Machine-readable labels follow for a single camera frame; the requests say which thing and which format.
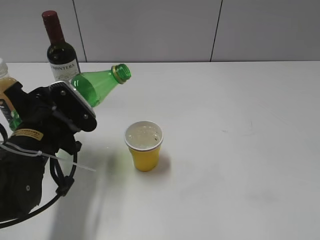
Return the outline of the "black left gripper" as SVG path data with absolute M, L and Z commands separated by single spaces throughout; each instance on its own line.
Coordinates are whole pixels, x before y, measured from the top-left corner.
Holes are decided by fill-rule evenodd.
M 64 150 L 74 159 L 78 157 L 81 143 L 75 140 L 74 135 L 79 131 L 57 108 L 50 96 L 49 86 L 38 87 L 27 93 L 17 81 L 4 94 L 21 119 L 19 126 L 5 142 L 53 156 L 59 150 Z M 28 157 L 3 150 L 3 157 L 9 160 L 38 160 L 42 156 Z

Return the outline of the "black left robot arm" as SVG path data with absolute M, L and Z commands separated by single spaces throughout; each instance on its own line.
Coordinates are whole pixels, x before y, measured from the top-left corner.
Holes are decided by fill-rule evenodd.
M 20 221 L 44 210 L 40 202 L 46 164 L 57 184 L 56 199 L 73 185 L 82 146 L 75 134 L 84 130 L 86 110 L 64 82 L 29 93 L 15 82 L 4 93 L 21 122 L 11 135 L 0 129 L 0 219 Z

